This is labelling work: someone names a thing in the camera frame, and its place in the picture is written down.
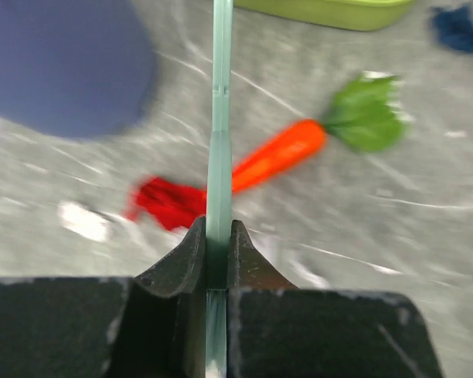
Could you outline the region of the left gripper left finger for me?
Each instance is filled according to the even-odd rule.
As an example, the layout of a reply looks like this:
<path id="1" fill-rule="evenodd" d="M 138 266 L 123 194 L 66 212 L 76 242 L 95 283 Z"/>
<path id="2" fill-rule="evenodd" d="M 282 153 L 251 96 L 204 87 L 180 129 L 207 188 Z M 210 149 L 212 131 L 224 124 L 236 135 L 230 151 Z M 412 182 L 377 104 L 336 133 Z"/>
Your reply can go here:
<path id="1" fill-rule="evenodd" d="M 202 377 L 205 221 L 138 276 L 0 277 L 0 377 Z"/>

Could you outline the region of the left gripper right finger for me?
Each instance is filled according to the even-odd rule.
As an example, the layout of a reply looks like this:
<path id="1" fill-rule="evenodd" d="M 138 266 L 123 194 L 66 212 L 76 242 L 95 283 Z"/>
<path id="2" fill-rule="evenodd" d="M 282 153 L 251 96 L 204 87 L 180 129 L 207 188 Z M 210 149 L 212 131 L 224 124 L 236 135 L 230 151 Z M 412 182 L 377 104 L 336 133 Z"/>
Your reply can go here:
<path id="1" fill-rule="evenodd" d="M 389 291 L 296 287 L 234 221 L 228 267 L 230 377 L 440 377 L 422 314 Z"/>

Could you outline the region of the teal hand brush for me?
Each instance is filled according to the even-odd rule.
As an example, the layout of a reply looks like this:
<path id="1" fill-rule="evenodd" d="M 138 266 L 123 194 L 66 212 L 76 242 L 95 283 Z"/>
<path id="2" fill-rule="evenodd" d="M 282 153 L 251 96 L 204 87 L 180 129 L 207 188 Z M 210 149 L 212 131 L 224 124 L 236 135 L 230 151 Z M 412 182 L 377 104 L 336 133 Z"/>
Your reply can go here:
<path id="1" fill-rule="evenodd" d="M 226 375 L 226 292 L 228 255 L 233 220 L 232 155 L 230 140 L 230 76 L 233 1 L 213 7 L 212 131 L 207 173 L 206 367 Z"/>

